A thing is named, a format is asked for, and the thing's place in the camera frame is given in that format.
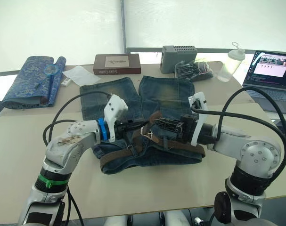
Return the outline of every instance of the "green band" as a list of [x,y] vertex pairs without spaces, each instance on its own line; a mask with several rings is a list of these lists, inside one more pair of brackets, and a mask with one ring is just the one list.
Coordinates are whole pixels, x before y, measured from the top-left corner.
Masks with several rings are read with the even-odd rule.
[[53,185],[64,185],[68,183],[68,180],[60,180],[60,181],[55,181],[55,180],[49,180],[46,179],[43,175],[39,175],[38,177],[39,180],[43,181],[45,183],[45,186],[47,188],[51,188]]

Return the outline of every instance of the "gray device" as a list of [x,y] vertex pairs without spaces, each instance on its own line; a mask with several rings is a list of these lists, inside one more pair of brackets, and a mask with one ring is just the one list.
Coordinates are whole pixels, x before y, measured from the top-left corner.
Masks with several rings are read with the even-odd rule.
[[[257,87],[277,103],[286,114],[286,54],[257,50],[247,72],[243,87]],[[271,103],[261,94],[247,93],[265,111],[276,112]]]
[[178,62],[194,61],[197,49],[194,46],[163,46],[160,69],[163,74],[173,73]]

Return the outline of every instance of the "blue jeans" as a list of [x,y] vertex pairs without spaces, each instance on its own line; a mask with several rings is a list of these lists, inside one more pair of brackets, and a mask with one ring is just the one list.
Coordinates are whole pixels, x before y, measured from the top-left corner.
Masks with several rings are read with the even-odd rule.
[[[184,113],[192,114],[188,97],[194,94],[194,86],[191,82],[144,76],[139,85],[137,94],[130,78],[123,78],[111,82],[100,83],[92,86],[80,87],[80,92],[101,90],[116,94],[125,100],[128,112],[123,120],[148,120],[150,115],[160,111],[163,117],[180,119]],[[107,98],[102,94],[92,94],[81,97],[82,114],[84,120],[93,120],[104,117],[104,107]],[[176,133],[163,130],[158,126],[152,127],[152,132],[161,139],[174,140]],[[164,164],[192,164],[201,162],[202,156],[187,150],[176,148],[164,148],[158,146],[148,138],[140,137],[143,151],[139,154],[133,152],[133,156],[123,157],[107,163],[103,167],[103,173],[114,174],[125,168],[134,166],[152,166]],[[107,153],[124,149],[128,144],[123,140],[114,143],[102,142],[93,147],[93,152],[98,159]]]

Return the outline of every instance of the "blue patterned cloth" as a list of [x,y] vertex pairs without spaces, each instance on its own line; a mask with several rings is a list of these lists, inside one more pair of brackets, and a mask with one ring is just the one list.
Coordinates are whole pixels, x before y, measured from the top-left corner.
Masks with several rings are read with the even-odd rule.
[[55,63],[56,73],[45,74],[47,66],[54,63],[49,56],[30,56],[3,98],[1,104],[10,109],[51,107],[60,86],[66,59],[59,57]]

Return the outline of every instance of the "white paper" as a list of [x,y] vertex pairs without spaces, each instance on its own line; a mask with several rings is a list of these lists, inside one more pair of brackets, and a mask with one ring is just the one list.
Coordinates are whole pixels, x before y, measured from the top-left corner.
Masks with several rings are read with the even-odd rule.
[[100,78],[82,66],[76,66],[71,70],[63,72],[63,74],[73,80],[78,86],[95,84]]

